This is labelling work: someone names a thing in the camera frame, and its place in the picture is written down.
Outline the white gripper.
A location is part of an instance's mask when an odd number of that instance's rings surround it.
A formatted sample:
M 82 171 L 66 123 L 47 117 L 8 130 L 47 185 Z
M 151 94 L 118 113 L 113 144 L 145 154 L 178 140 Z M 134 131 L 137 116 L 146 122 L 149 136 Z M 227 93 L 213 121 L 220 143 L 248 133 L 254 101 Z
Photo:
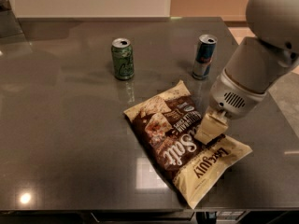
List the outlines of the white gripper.
M 228 119 L 245 117 L 264 97 L 265 93 L 259 94 L 240 87 L 222 71 L 211 87 L 209 108 L 194 138 L 206 145 L 228 129 Z

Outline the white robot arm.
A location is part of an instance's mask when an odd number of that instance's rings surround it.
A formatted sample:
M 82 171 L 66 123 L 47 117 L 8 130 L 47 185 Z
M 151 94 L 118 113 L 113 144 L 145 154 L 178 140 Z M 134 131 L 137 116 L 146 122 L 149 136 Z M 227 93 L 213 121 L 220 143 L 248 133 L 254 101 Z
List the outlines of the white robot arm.
M 298 65 L 299 0 L 249 0 L 248 27 L 209 94 L 209 105 L 195 138 L 207 144 L 245 117 L 278 79 Z

